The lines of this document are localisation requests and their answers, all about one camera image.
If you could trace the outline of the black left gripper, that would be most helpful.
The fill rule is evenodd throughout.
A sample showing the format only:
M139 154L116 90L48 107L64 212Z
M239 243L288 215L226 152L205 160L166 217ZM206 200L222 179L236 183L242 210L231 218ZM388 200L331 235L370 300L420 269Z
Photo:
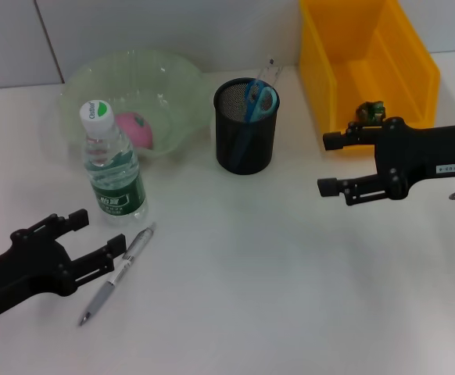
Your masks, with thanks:
M51 214L11 235L12 246L0 255L0 315L41 293L71 295L76 287L114 271L114 259L127 250L123 234L73 262L56 241L88 224L87 210L80 209L68 217Z

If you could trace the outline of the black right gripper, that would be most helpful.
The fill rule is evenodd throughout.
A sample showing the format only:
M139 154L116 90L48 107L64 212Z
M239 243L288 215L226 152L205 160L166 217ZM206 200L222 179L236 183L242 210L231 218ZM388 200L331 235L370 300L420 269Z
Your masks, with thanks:
M375 175L317 180L321 197L344 195L348 206L381 199L404 199L423 180L455 177L455 125L414 129L399 117L382 126L350 122L341 133L323 134L326 151L374 145Z

